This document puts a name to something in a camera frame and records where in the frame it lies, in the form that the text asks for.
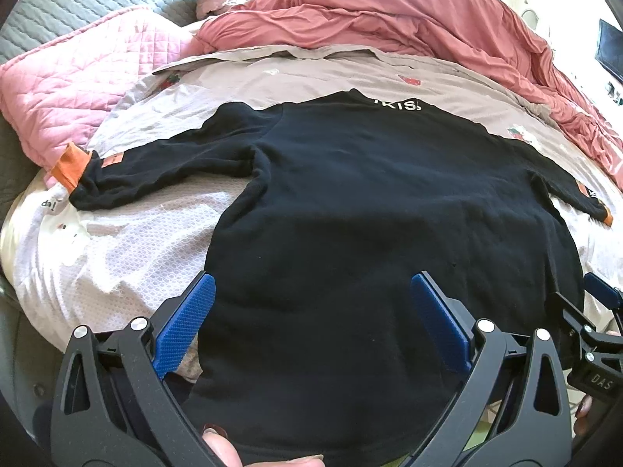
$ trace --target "shirt sleeve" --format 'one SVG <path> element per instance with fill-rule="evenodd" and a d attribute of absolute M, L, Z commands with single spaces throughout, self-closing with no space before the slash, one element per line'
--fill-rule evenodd
<path fill-rule="evenodd" d="M 281 119 L 282 105 L 256 111 L 242 102 L 221 105 L 201 128 L 154 140 L 104 159 L 67 146 L 52 175 L 80 210 L 111 209 L 176 184 L 196 172 L 249 176 L 253 143 Z"/>
<path fill-rule="evenodd" d="M 531 145 L 517 140 L 512 140 L 512 143 L 521 160 L 534 173 L 534 177 L 543 181 L 549 194 L 558 197 L 575 209 L 586 212 L 597 221 L 612 226 L 613 218 L 610 210 L 593 191 L 577 181 L 556 162 L 544 157 Z"/>

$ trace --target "white bed sheet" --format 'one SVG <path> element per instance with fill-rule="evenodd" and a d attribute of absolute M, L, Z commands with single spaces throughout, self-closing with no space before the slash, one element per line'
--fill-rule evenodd
<path fill-rule="evenodd" d="M 181 80 L 154 93 L 173 71 Z M 199 127 L 227 101 L 264 108 L 359 89 L 370 98 L 420 98 L 484 124 L 490 133 L 522 133 L 545 156 L 594 190 L 611 209 L 611 228 L 554 198 L 569 226 L 584 271 L 621 285 L 623 195 L 534 105 L 486 77 L 432 58 L 387 54 L 361 46 L 314 51 L 293 46 L 238 49 L 186 60 L 146 77 L 117 105 L 89 147 L 101 156 Z M 179 295 L 202 269 L 220 214 L 247 179 L 198 174 L 130 205 L 78 212 L 61 185 L 46 190 L 37 176 L 18 198 L 0 238 L 8 279 L 34 327 L 63 350 L 73 329 L 122 328 Z M 611 315 L 586 296 L 585 313 L 600 330 Z M 195 346 L 178 371 L 200 373 Z"/>

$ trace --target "black monitor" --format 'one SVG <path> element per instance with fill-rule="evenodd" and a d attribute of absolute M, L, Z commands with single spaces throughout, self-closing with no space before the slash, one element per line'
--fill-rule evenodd
<path fill-rule="evenodd" d="M 599 46 L 595 59 L 623 84 L 623 32 L 599 20 Z"/>

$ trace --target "black sweatshirt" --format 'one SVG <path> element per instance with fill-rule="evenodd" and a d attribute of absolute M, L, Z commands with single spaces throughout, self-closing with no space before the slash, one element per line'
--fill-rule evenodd
<path fill-rule="evenodd" d="M 208 250 L 216 303 L 184 409 L 223 427 L 245 463 L 323 453 L 328 467 L 378 467 L 407 453 L 455 389 L 411 277 L 428 270 L 503 330 L 553 328 L 546 294 L 582 308 L 584 293 L 549 194 L 608 217 L 526 143 L 357 90 L 227 103 L 200 129 L 106 163 L 93 153 L 70 200 L 111 208 L 199 171 L 252 180 Z"/>

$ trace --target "gray upholstered bed side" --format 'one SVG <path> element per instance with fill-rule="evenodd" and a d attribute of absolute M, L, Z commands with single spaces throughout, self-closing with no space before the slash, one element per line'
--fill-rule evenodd
<path fill-rule="evenodd" d="M 130 5 L 148 5 L 180 26 L 195 21 L 195 0 L 19 0 L 0 28 L 0 63 Z M 0 222 L 37 171 L 0 116 Z M 30 433 L 35 409 L 54 392 L 61 359 L 30 325 L 0 271 L 0 391 Z"/>

